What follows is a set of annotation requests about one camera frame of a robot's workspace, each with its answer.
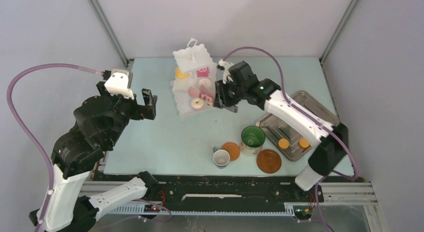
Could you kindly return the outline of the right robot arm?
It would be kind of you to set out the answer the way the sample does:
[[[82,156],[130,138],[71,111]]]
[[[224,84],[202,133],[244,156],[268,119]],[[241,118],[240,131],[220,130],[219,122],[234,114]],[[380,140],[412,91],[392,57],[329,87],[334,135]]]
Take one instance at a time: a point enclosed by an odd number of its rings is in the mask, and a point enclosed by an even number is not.
[[[311,188],[332,173],[347,156],[347,127],[333,125],[314,115],[271,79],[259,80],[245,61],[233,64],[220,60],[217,69],[223,71],[223,78],[215,82],[214,107],[236,108],[240,101],[245,100],[287,123],[314,148],[307,165],[290,188],[295,200],[304,201],[310,196]]]

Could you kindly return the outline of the white glazed donut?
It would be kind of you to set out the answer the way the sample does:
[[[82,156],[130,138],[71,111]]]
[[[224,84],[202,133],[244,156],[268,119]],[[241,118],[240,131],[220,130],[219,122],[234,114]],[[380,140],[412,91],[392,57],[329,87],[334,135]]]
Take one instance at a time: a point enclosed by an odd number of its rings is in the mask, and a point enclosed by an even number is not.
[[[193,110],[201,110],[204,107],[204,105],[205,105],[204,100],[199,97],[193,98],[190,101],[190,106]]]

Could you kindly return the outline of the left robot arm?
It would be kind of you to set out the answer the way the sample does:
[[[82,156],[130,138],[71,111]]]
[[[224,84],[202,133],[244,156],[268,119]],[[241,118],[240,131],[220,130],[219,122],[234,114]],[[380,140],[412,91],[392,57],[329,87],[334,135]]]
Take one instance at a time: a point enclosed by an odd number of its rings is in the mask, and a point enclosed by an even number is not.
[[[104,86],[74,110],[75,124],[54,144],[53,188],[40,209],[29,214],[42,232],[87,232],[112,210],[137,199],[153,200],[158,181],[142,171],[123,185],[93,196],[80,195],[95,164],[113,150],[131,120],[153,120],[157,96],[143,89],[143,105],[135,98],[109,94]]]

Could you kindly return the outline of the pink-tipped metal tongs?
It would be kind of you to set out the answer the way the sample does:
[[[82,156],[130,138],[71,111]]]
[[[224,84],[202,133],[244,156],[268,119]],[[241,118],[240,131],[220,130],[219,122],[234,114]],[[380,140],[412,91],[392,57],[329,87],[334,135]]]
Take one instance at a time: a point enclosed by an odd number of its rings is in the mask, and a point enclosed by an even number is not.
[[[187,93],[192,98],[200,98],[210,106],[214,104],[216,93],[207,89],[204,85],[201,85],[199,87],[199,90],[195,89],[194,87],[190,87],[187,90]]]

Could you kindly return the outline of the round biscuit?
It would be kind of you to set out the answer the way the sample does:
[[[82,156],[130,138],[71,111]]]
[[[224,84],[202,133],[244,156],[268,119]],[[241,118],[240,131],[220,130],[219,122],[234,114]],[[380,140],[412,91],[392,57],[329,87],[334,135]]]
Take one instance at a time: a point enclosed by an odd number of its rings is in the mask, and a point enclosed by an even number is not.
[[[285,138],[281,138],[277,145],[281,150],[287,150],[290,147],[290,142]]]
[[[310,147],[310,143],[306,138],[302,137],[298,141],[298,146],[305,150]]]

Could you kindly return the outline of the yellow swirl roll cake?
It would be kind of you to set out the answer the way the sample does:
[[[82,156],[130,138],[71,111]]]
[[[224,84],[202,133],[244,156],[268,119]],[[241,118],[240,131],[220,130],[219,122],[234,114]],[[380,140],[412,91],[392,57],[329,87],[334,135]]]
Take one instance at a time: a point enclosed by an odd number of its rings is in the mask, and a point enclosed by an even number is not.
[[[187,79],[188,77],[189,77],[189,74],[188,73],[182,73],[179,67],[177,67],[175,69],[175,78],[176,79]]]

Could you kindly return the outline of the white round cream cake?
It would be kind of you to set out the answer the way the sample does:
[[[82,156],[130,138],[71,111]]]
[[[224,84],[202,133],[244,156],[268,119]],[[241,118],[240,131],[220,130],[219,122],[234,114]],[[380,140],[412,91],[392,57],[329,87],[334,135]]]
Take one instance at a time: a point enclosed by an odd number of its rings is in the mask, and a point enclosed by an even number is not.
[[[212,87],[212,81],[207,78],[207,77],[203,77],[198,81],[199,86],[203,86],[205,88],[211,88]]]

